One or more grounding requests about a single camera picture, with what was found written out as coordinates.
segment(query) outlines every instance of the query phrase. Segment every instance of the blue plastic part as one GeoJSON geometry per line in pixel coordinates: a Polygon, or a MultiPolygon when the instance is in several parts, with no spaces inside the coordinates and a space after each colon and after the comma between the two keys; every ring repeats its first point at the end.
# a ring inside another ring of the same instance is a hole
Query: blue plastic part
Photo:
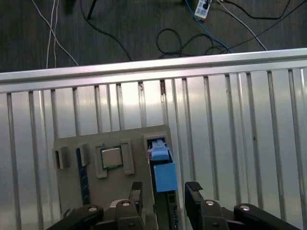
{"type": "Polygon", "coordinates": [[[153,169],[158,193],[177,190],[175,163],[154,165],[153,169]]]}
{"type": "Polygon", "coordinates": [[[155,162],[153,170],[157,192],[176,191],[176,165],[173,162],[170,149],[160,139],[153,141],[152,145],[153,147],[150,151],[152,153],[152,161],[155,162]]]}
{"type": "Polygon", "coordinates": [[[152,161],[167,161],[169,160],[168,148],[162,140],[153,141],[152,161]]]}

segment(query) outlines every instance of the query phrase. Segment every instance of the vertical metal bar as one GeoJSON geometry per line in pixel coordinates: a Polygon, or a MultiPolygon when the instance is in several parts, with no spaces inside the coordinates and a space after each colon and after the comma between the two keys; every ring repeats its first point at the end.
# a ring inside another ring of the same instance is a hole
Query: vertical metal bar
{"type": "Polygon", "coordinates": [[[40,154],[40,156],[38,155],[38,145],[39,140],[37,139],[37,122],[35,120],[35,102],[34,102],[34,93],[33,92],[29,92],[29,108],[30,108],[30,119],[31,119],[31,132],[32,132],[32,146],[33,146],[33,164],[34,164],[34,179],[35,179],[35,190],[36,190],[36,202],[37,202],[37,217],[38,217],[38,229],[43,229],[44,228],[44,219],[43,219],[43,208],[42,208],[42,195],[41,195],[41,186],[40,186],[40,182],[42,178],[42,175],[40,174],[40,163],[42,163],[40,161],[40,157],[43,154],[40,154]]]}
{"type": "Polygon", "coordinates": [[[166,102],[167,102],[167,116],[168,116],[168,126],[170,128],[171,137],[172,137],[172,147],[173,147],[173,157],[176,163],[176,175],[178,181],[178,198],[180,204],[180,220],[181,228],[184,228],[185,225],[185,209],[183,202],[183,181],[182,181],[182,172],[181,172],[181,160],[179,152],[179,139],[178,139],[178,130],[177,130],[177,114],[176,114],[176,102],[175,102],[175,92],[174,92],[174,80],[165,80],[165,92],[166,92],[166,102]]]}
{"type": "Polygon", "coordinates": [[[211,109],[211,99],[210,99],[208,77],[204,78],[204,89],[205,89],[205,101],[206,101],[207,115],[208,115],[208,129],[209,129],[209,142],[210,142],[209,146],[210,146],[210,153],[211,153],[213,195],[214,195],[215,200],[219,200],[220,199],[219,183],[218,183],[218,178],[217,178],[217,164],[216,164],[215,143],[214,143],[214,133],[213,133],[213,121],[212,121],[212,109],[211,109]]]}
{"type": "Polygon", "coordinates": [[[166,91],[165,91],[165,81],[160,81],[161,86],[161,104],[162,104],[162,113],[163,113],[163,124],[168,125],[168,116],[167,116],[167,101],[166,101],[166,91]]]}
{"type": "Polygon", "coordinates": [[[140,106],[140,113],[141,113],[141,124],[142,124],[142,127],[146,127],[147,121],[146,121],[146,106],[145,106],[143,82],[139,82],[139,106],[140,106]]]}
{"type": "Polygon", "coordinates": [[[190,171],[191,171],[192,181],[195,181],[194,152],[193,152],[193,146],[192,146],[191,117],[190,117],[187,80],[183,79],[182,84],[183,84],[184,110],[185,110],[186,124],[187,124],[186,129],[187,129],[187,141],[188,141],[188,150],[189,150],[188,153],[189,153],[190,171]]]}
{"type": "Polygon", "coordinates": [[[230,119],[233,119],[231,124],[232,141],[236,148],[233,150],[237,154],[237,172],[240,188],[240,203],[249,203],[249,190],[248,190],[248,177],[247,177],[247,157],[245,148],[245,138],[243,129],[243,117],[242,117],[242,98],[240,97],[240,82],[238,74],[229,75],[229,105],[231,107],[230,119]]]}
{"type": "Polygon", "coordinates": [[[163,125],[161,86],[159,80],[144,81],[147,126],[163,125]]]}
{"type": "Polygon", "coordinates": [[[236,204],[233,153],[225,75],[209,76],[219,200],[229,209],[236,204]]]}
{"type": "Polygon", "coordinates": [[[120,130],[124,130],[125,119],[124,119],[123,93],[121,90],[121,85],[116,85],[116,96],[117,96],[117,106],[118,106],[119,128],[120,130]]]}
{"type": "Polygon", "coordinates": [[[200,183],[203,197],[215,199],[207,104],[203,77],[187,78],[191,139],[194,153],[195,181],[200,183]]]}
{"type": "MultiPolygon", "coordinates": [[[[227,105],[228,105],[228,115],[229,115],[229,125],[230,125],[230,139],[232,147],[232,158],[234,164],[234,177],[235,177],[235,191],[236,191],[236,203],[241,204],[241,186],[240,183],[243,182],[239,177],[239,166],[238,166],[238,155],[236,148],[236,133],[235,133],[235,121],[234,121],[234,109],[233,109],[233,99],[230,86],[230,77],[226,76],[226,93],[227,93],[227,105]]],[[[241,162],[245,162],[245,157],[240,156],[243,159],[241,162]]]]}
{"type": "Polygon", "coordinates": [[[121,84],[125,129],[142,126],[138,87],[137,82],[121,84]]]}
{"type": "Polygon", "coordinates": [[[58,193],[58,181],[56,170],[53,166],[52,158],[52,149],[54,138],[54,122],[57,120],[55,101],[53,100],[53,93],[55,91],[46,90],[43,92],[43,107],[44,107],[44,116],[45,116],[45,133],[46,133],[46,151],[47,151],[47,161],[48,161],[48,170],[49,170],[49,181],[50,181],[50,204],[51,204],[51,224],[54,224],[60,220],[60,207],[59,207],[59,193],[58,193]]]}
{"type": "Polygon", "coordinates": [[[74,121],[75,121],[75,130],[76,130],[76,135],[80,135],[80,118],[79,118],[79,113],[78,113],[78,108],[79,108],[79,100],[78,100],[78,91],[76,88],[72,89],[72,101],[73,101],[73,113],[74,113],[74,121]]]}
{"type": "Polygon", "coordinates": [[[52,109],[52,124],[53,124],[53,132],[54,138],[58,138],[59,129],[58,129],[58,113],[57,113],[57,104],[56,104],[56,91],[50,91],[51,96],[51,109],[52,109]]]}
{"type": "Polygon", "coordinates": [[[267,72],[252,72],[251,84],[261,169],[263,207],[267,212],[280,217],[280,204],[276,199],[278,195],[278,182],[267,72]]]}
{"type": "Polygon", "coordinates": [[[247,75],[247,85],[248,85],[248,99],[249,99],[249,106],[250,106],[251,132],[253,136],[252,144],[253,144],[254,159],[255,159],[257,200],[258,200],[258,207],[263,209],[263,192],[262,192],[258,138],[257,138],[257,129],[256,129],[256,114],[255,114],[254,96],[253,96],[253,89],[252,89],[250,74],[247,75]]]}
{"type": "Polygon", "coordinates": [[[275,106],[275,95],[273,88],[272,73],[268,73],[269,80],[269,94],[270,94],[270,104],[272,112],[272,127],[273,127],[273,140],[275,149],[275,162],[276,162],[276,174],[277,174],[277,184],[278,184],[278,195],[279,195],[279,206],[280,206],[280,216],[281,219],[286,221],[285,203],[284,203],[284,192],[283,192],[283,171],[281,168],[280,159],[280,145],[278,138],[278,124],[276,117],[276,106],[275,106]]]}
{"type": "Polygon", "coordinates": [[[28,92],[12,93],[12,115],[22,229],[39,229],[28,92]]]}
{"type": "Polygon", "coordinates": [[[109,85],[111,131],[120,130],[116,84],[109,85]]]}
{"type": "Polygon", "coordinates": [[[101,132],[111,131],[111,118],[110,118],[110,98],[109,89],[107,85],[99,86],[99,120],[101,122],[101,132]]]}
{"type": "Polygon", "coordinates": [[[280,151],[280,175],[283,182],[284,214],[287,222],[302,229],[302,207],[288,70],[272,71],[272,89],[280,151]]]}
{"type": "Polygon", "coordinates": [[[246,167],[246,177],[247,177],[247,192],[248,192],[248,203],[253,205],[259,205],[258,204],[258,196],[257,196],[257,180],[260,182],[260,175],[258,176],[258,179],[256,177],[256,167],[255,167],[255,152],[254,152],[254,146],[257,147],[257,145],[253,144],[255,142],[254,137],[256,136],[255,130],[255,122],[251,122],[251,110],[253,111],[253,117],[254,115],[254,109],[253,109],[253,100],[250,98],[251,95],[251,88],[249,90],[249,81],[247,78],[247,75],[245,73],[240,73],[237,75],[237,83],[238,83],[238,93],[239,93],[239,104],[240,104],[240,115],[238,115],[237,109],[234,109],[235,117],[238,118],[241,116],[242,119],[242,125],[238,124],[238,121],[235,120],[236,125],[236,138],[241,139],[240,141],[237,141],[237,143],[243,143],[243,149],[242,146],[238,146],[238,153],[239,154],[245,154],[245,167],[246,167]],[[239,129],[242,126],[242,135],[240,135],[239,129]]]}
{"type": "Polygon", "coordinates": [[[15,151],[11,152],[11,142],[14,143],[14,141],[10,141],[10,128],[12,127],[10,127],[8,111],[7,95],[0,94],[0,229],[3,230],[20,229],[17,226],[17,219],[20,219],[19,201],[15,198],[16,195],[18,196],[17,178],[14,178],[14,175],[17,174],[16,156],[15,151]]]}
{"type": "Polygon", "coordinates": [[[77,92],[80,135],[98,133],[94,86],[78,87],[77,92]]]}
{"type": "Polygon", "coordinates": [[[67,138],[77,135],[72,88],[55,90],[56,124],[58,137],[67,138]]]}
{"type": "Polygon", "coordinates": [[[303,229],[307,230],[307,167],[305,166],[305,162],[307,162],[307,155],[305,154],[307,152],[307,107],[305,88],[304,72],[301,69],[294,69],[292,72],[290,72],[290,90],[292,96],[295,148],[302,206],[303,229]]]}
{"type": "Polygon", "coordinates": [[[190,164],[190,154],[189,144],[188,144],[188,131],[187,131],[187,121],[186,121],[186,111],[185,111],[185,96],[184,96],[184,86],[182,79],[175,79],[175,100],[177,107],[177,128],[179,137],[179,152],[181,157],[181,162],[184,164],[182,167],[183,176],[183,187],[185,182],[193,180],[193,173],[190,164]]]}
{"type": "Polygon", "coordinates": [[[95,86],[95,105],[96,105],[96,119],[97,119],[97,129],[98,133],[102,133],[102,121],[101,121],[101,103],[100,103],[100,90],[99,86],[95,86]]]}

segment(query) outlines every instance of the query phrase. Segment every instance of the wire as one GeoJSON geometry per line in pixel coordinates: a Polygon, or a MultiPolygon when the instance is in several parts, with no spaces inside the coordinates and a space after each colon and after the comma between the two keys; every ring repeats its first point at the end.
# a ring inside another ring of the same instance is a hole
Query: wire
{"type": "Polygon", "coordinates": [[[250,33],[256,38],[256,40],[259,42],[259,44],[262,46],[262,48],[264,50],[268,50],[264,44],[259,40],[259,38],[255,35],[255,33],[244,23],[242,22],[240,19],[238,19],[233,13],[231,13],[221,2],[220,0],[217,0],[217,2],[232,16],[234,17],[238,22],[240,22],[245,28],[248,29],[248,31],[250,31],[250,33]]]}
{"type": "Polygon", "coordinates": [[[275,25],[277,25],[278,23],[280,23],[282,20],[284,20],[286,17],[288,17],[291,13],[293,13],[293,12],[296,11],[298,8],[300,8],[300,7],[301,7],[304,3],[306,3],[306,2],[307,2],[307,0],[302,1],[300,4],[298,4],[298,6],[296,6],[293,10],[291,10],[289,13],[287,13],[282,19],[280,19],[279,21],[277,21],[276,23],[274,23],[273,25],[271,25],[269,28],[267,28],[267,29],[265,29],[264,31],[262,31],[260,34],[254,36],[254,37],[252,37],[251,39],[248,39],[248,40],[246,40],[246,41],[244,41],[244,42],[241,42],[241,43],[239,43],[239,44],[237,44],[237,45],[235,45],[235,46],[232,46],[232,47],[230,47],[230,49],[235,48],[235,47],[237,47],[237,46],[240,46],[240,45],[242,45],[242,44],[245,44],[246,42],[249,42],[249,41],[255,39],[256,37],[259,37],[260,35],[264,34],[264,33],[267,32],[268,30],[270,30],[271,28],[273,28],[275,25]]]}
{"type": "Polygon", "coordinates": [[[57,40],[57,37],[56,35],[54,34],[54,31],[52,30],[51,28],[51,25],[49,24],[49,22],[47,21],[46,18],[44,18],[44,16],[42,15],[42,13],[40,12],[39,8],[37,7],[36,3],[34,2],[34,0],[31,0],[31,2],[33,3],[33,5],[35,6],[39,16],[46,22],[46,24],[49,26],[53,36],[54,36],[54,39],[56,40],[57,44],[59,45],[59,47],[73,60],[73,62],[78,66],[79,64],[76,62],[76,60],[72,57],[72,55],[66,50],[63,48],[63,46],[61,46],[61,44],[59,43],[59,41],[57,40]]]}
{"type": "Polygon", "coordinates": [[[281,19],[283,17],[284,13],[286,12],[289,4],[290,4],[290,0],[288,0],[285,8],[283,9],[282,14],[280,16],[278,16],[278,17],[255,17],[255,16],[250,15],[242,6],[239,6],[238,4],[236,4],[236,3],[232,2],[232,1],[224,0],[223,2],[238,7],[241,11],[243,11],[248,17],[250,17],[252,19],[262,19],[262,20],[279,20],[279,19],[281,19]]]}
{"type": "MultiPolygon", "coordinates": [[[[53,6],[51,11],[51,19],[50,19],[50,25],[52,26],[53,23],[53,12],[54,7],[56,5],[56,0],[53,0],[53,6]]],[[[47,46],[47,60],[46,60],[46,68],[48,69],[48,62],[49,62],[49,48],[50,48],[50,41],[51,41],[51,30],[49,31],[49,39],[48,39],[48,46],[47,46]]]]}
{"type": "Polygon", "coordinates": [[[83,10],[83,7],[82,7],[82,2],[81,2],[82,0],[79,0],[79,1],[80,1],[81,13],[82,13],[82,16],[83,16],[84,20],[85,20],[94,30],[96,30],[96,31],[98,31],[98,32],[100,32],[100,33],[102,33],[102,34],[104,34],[104,35],[106,35],[106,36],[109,36],[109,37],[111,37],[112,39],[114,39],[114,40],[120,45],[120,47],[122,47],[122,49],[123,49],[124,52],[126,53],[128,59],[129,59],[130,61],[132,61],[132,59],[131,59],[129,53],[127,52],[127,50],[125,49],[125,47],[122,45],[122,43],[121,43],[119,40],[117,40],[113,35],[111,35],[111,34],[105,32],[105,31],[102,31],[102,30],[98,29],[98,28],[97,28],[96,26],[94,26],[89,20],[87,20],[87,18],[86,18],[86,16],[85,16],[85,13],[84,13],[84,10],[83,10]]]}
{"type": "Polygon", "coordinates": [[[200,37],[207,38],[207,39],[210,41],[210,44],[211,44],[211,46],[210,46],[202,55],[209,55],[209,51],[213,51],[213,50],[215,50],[215,49],[221,51],[221,47],[223,48],[223,50],[222,50],[223,52],[226,52],[226,53],[228,52],[227,49],[225,50],[225,47],[224,47],[224,46],[215,46],[215,45],[213,44],[212,38],[209,37],[209,35],[207,35],[207,34],[197,34],[197,35],[191,37],[185,44],[182,44],[182,40],[181,40],[181,37],[180,37],[179,33],[178,33],[176,30],[173,30],[173,29],[170,29],[170,28],[166,28],[166,29],[164,29],[164,30],[161,30],[161,31],[158,33],[158,35],[157,35],[157,37],[156,37],[156,41],[155,41],[158,50],[162,53],[162,55],[159,57],[159,59],[163,58],[163,57],[166,56],[166,55],[169,55],[169,56],[177,55],[178,57],[182,57],[182,56],[185,56],[185,57],[195,56],[195,55],[191,55],[191,54],[185,54],[185,53],[183,53],[182,51],[183,51],[183,49],[184,49],[190,42],[192,42],[192,41],[195,40],[196,38],[200,38],[200,37]],[[177,38],[177,40],[178,40],[178,43],[179,43],[179,49],[174,50],[174,51],[164,51],[164,50],[160,47],[160,45],[159,45],[160,36],[161,36],[162,33],[166,32],[166,31],[172,32],[172,33],[176,36],[176,38],[177,38]]]}
{"type": "MultiPolygon", "coordinates": [[[[56,32],[57,32],[58,10],[59,10],[59,0],[58,0],[57,7],[56,7],[56,22],[54,25],[54,35],[56,35],[56,32]]],[[[56,68],[57,67],[56,40],[54,40],[54,43],[53,43],[53,55],[54,55],[54,68],[56,68]]]]}
{"type": "Polygon", "coordinates": [[[190,10],[190,12],[192,13],[194,19],[196,20],[196,22],[200,25],[200,27],[203,29],[203,31],[215,42],[221,44],[223,47],[225,47],[225,49],[227,49],[230,53],[232,53],[232,51],[230,50],[230,48],[228,48],[223,42],[221,42],[220,40],[218,40],[217,38],[215,38],[213,35],[211,35],[209,33],[209,31],[199,22],[199,20],[196,18],[196,16],[194,15],[193,13],[193,10],[192,8],[190,7],[189,3],[188,3],[188,0],[185,0],[186,1],[186,4],[190,10]]]}

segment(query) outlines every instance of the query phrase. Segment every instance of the metal surface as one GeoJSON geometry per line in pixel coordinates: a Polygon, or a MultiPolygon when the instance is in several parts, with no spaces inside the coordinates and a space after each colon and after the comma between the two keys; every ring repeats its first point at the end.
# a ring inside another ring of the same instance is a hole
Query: metal surface
{"type": "Polygon", "coordinates": [[[54,138],[167,124],[182,217],[196,180],[307,230],[306,81],[307,49],[0,74],[0,228],[59,219],[54,138]]]}

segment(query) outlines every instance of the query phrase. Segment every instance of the gray carpet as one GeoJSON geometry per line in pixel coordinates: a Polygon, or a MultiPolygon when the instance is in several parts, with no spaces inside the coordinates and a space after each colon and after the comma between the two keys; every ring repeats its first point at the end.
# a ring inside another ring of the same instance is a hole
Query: gray carpet
{"type": "MultiPolygon", "coordinates": [[[[282,12],[286,0],[232,0],[253,15],[275,16],[282,12]]],[[[292,0],[290,11],[302,0],[292,0]]],[[[91,0],[82,0],[88,12],[91,0]]],[[[53,0],[36,0],[42,14],[50,20],[53,0]]],[[[260,33],[272,21],[252,20],[231,5],[226,5],[247,25],[260,33]]],[[[307,46],[307,3],[283,22],[260,36],[269,50],[300,48],[307,46]]],[[[155,39],[159,31],[172,28],[178,31],[183,43],[201,33],[181,0],[98,0],[92,22],[111,33],[126,47],[134,61],[157,59],[161,53],[155,39]]],[[[235,19],[212,6],[204,25],[228,46],[251,38],[251,34],[235,19]]],[[[0,2],[0,72],[44,69],[49,29],[39,17],[30,0],[0,2]]],[[[121,47],[111,38],[93,30],[82,18],[79,0],[60,0],[57,37],[80,65],[95,65],[128,61],[121,47]]],[[[54,66],[53,40],[50,65],[54,66]]],[[[161,48],[172,51],[178,48],[176,37],[166,32],[161,36],[161,48]]],[[[184,52],[200,55],[210,46],[205,38],[189,44],[184,52]]],[[[263,50],[255,41],[233,49],[233,52],[263,50]]],[[[74,66],[70,58],[57,46],[57,66],[74,66]]]]}

